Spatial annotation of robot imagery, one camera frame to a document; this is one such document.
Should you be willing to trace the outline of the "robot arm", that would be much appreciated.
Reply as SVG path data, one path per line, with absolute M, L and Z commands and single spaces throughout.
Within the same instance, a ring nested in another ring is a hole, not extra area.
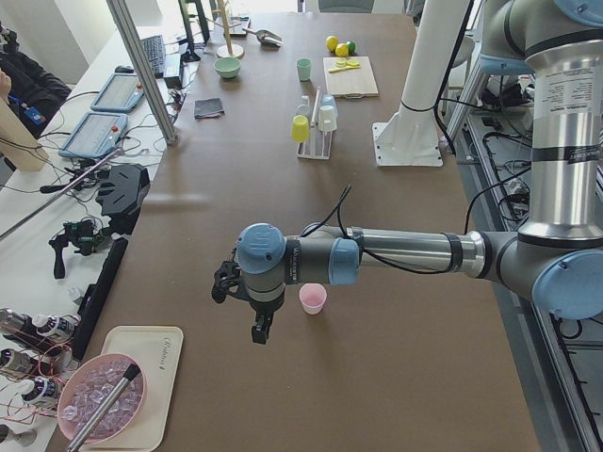
M 248 302 L 263 344 L 285 289 L 343 285 L 364 256 L 417 274 L 463 272 L 500 283 L 561 318 L 602 310 L 602 231 L 595 223 L 601 156 L 602 5 L 598 1 L 490 1 L 482 67 L 533 73 L 530 211 L 514 233 L 429 234 L 307 227 L 285 236 L 267 223 L 244 229 L 214 276 L 212 297 Z

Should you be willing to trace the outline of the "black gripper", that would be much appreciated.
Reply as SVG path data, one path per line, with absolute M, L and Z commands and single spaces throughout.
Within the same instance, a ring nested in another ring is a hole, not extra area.
M 254 343 L 266 343 L 274 314 L 283 305 L 283 285 L 268 292 L 259 292 L 246 284 L 244 275 L 236 262 L 236 251 L 232 250 L 231 257 L 223 261 L 214 273 L 211 297 L 216 303 L 223 303 L 227 297 L 247 301 L 255 311 L 252 340 Z

